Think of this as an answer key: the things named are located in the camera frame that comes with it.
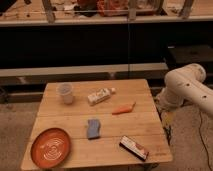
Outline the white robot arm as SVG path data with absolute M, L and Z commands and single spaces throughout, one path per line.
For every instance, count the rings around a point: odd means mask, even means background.
M 197 63 L 169 71 L 164 77 L 165 87 L 157 95 L 160 108 L 172 110 L 188 100 L 213 119 L 213 89 L 203 84 L 205 79 L 206 71 Z

